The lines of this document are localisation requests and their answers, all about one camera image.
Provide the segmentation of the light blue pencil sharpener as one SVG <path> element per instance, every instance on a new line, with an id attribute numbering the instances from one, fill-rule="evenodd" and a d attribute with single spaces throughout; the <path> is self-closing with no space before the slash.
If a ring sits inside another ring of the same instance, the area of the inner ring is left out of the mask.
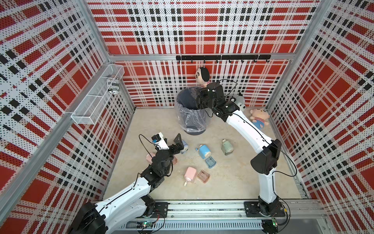
<path id="1" fill-rule="evenodd" d="M 184 154 L 189 150 L 189 145 L 184 140 L 182 140 L 182 143 L 183 143 L 184 148 L 180 150 L 180 154 Z"/>

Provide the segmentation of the bright blue pencil sharpener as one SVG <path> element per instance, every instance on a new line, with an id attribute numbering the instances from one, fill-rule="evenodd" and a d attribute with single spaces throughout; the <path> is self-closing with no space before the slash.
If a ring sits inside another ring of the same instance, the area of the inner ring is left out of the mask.
<path id="1" fill-rule="evenodd" d="M 198 148 L 195 148 L 195 150 L 204 160 L 211 156 L 211 151 L 206 145 L 200 145 Z"/>

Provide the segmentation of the pink pencil sharpener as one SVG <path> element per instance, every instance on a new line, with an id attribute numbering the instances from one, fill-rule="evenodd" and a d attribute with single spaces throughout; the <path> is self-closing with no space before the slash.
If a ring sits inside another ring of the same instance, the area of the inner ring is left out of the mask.
<path id="1" fill-rule="evenodd" d="M 188 183 L 192 182 L 196 177 L 197 170 L 193 167 L 188 167 L 184 175 L 185 183 L 184 186 L 187 186 Z"/>
<path id="2" fill-rule="evenodd" d="M 155 153 L 149 153 L 149 154 L 147 154 L 146 160 L 147 160 L 147 162 L 148 162 L 149 165 L 152 164 L 154 157 L 155 157 Z"/>

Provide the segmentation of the blue sharpener shavings tray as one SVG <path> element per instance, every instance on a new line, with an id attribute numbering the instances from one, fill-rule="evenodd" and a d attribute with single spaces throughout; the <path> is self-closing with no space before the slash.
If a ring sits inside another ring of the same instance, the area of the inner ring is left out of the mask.
<path id="1" fill-rule="evenodd" d="M 216 161 L 213 157 L 208 157 L 205 159 L 205 163 L 209 169 L 213 168 L 216 165 Z"/>

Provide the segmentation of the pink sharpener shavings tray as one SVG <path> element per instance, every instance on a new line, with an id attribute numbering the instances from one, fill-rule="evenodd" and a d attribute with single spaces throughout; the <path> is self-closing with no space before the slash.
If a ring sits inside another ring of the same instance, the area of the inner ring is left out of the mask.
<path id="1" fill-rule="evenodd" d="M 202 182 L 202 183 L 207 183 L 210 179 L 210 174 L 207 173 L 204 170 L 201 170 L 200 173 L 197 175 L 197 178 Z"/>

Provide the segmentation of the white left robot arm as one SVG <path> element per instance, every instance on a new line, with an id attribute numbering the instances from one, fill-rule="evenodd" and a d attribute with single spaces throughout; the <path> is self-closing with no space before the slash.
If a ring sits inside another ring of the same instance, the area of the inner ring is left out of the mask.
<path id="1" fill-rule="evenodd" d="M 103 201 L 84 204 L 68 229 L 69 234 L 111 234 L 123 224 L 143 215 L 151 216 L 155 200 L 150 192 L 172 174 L 174 155 L 184 150 L 182 137 L 178 134 L 172 145 L 161 133 L 152 136 L 156 154 L 152 163 L 135 182 Z"/>

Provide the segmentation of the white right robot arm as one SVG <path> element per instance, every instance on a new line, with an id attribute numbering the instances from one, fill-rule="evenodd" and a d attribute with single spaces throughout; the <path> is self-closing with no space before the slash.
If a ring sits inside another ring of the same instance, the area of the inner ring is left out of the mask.
<path id="1" fill-rule="evenodd" d="M 276 195 L 275 171 L 280 157 L 281 142 L 272 140 L 252 123 L 231 100 L 226 100 L 223 87 L 213 82 L 197 92 L 197 107 L 209 108 L 212 113 L 237 130 L 253 147 L 257 156 L 251 160 L 252 168 L 258 173 L 260 193 L 259 213 L 272 216 L 281 207 Z"/>

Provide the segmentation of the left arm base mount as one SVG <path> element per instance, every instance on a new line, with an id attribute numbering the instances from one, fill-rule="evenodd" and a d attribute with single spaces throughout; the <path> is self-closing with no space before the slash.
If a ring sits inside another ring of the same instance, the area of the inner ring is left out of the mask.
<path id="1" fill-rule="evenodd" d="M 142 215 L 144 218 L 166 218 L 168 215 L 168 202 L 156 202 L 147 205 L 145 213 Z"/>

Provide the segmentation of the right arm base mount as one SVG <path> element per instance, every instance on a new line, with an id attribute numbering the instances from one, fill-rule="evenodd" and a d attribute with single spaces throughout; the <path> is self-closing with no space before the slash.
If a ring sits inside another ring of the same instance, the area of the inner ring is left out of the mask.
<path id="1" fill-rule="evenodd" d="M 244 202 L 247 217 L 286 217 L 283 205 L 278 200 L 273 203 L 247 201 Z"/>

